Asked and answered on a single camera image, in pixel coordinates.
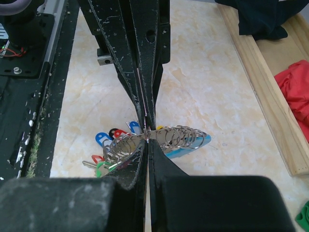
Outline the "key with red tag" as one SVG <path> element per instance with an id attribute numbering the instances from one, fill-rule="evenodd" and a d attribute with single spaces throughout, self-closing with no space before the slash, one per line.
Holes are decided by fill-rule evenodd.
<path id="1" fill-rule="evenodd" d="M 143 119 L 143 134 L 144 134 L 144 139 L 147 143 L 149 143 L 149 133 L 150 133 L 150 125 L 149 125 L 149 118 L 148 116 L 145 116 Z"/>

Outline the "bunch of coloured keys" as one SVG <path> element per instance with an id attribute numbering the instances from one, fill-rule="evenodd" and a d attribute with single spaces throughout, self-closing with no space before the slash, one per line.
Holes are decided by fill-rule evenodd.
<path id="1" fill-rule="evenodd" d="M 94 171 L 95 177 L 102 178 L 119 168 L 125 168 L 135 158 L 145 157 L 151 139 L 158 140 L 163 147 L 167 146 L 161 137 L 165 137 L 169 127 L 158 126 L 156 130 L 141 132 L 137 122 L 128 125 L 130 132 L 117 129 L 113 131 L 113 137 L 104 132 L 96 135 L 102 155 L 92 155 L 91 161 L 82 161 L 83 166 Z"/>

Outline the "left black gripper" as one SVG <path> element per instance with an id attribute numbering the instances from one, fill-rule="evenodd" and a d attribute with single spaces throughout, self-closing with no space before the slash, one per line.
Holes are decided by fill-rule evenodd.
<path id="1" fill-rule="evenodd" d="M 97 54 L 110 56 L 134 104 L 141 130 L 146 130 L 145 116 L 154 130 L 163 64 L 170 62 L 170 2 L 80 0 L 78 4 L 99 45 Z"/>

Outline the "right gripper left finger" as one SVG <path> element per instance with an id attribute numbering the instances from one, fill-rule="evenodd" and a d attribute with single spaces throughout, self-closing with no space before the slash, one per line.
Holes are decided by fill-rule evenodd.
<path id="1" fill-rule="evenodd" d="M 0 189 L 3 232 L 142 232 L 147 144 L 102 178 L 20 178 Z"/>

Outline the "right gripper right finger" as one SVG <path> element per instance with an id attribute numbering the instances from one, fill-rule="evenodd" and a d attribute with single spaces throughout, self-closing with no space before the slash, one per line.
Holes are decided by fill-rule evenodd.
<path id="1" fill-rule="evenodd" d="M 190 176 L 149 140 L 154 232 L 293 232 L 281 194 L 267 177 Z"/>

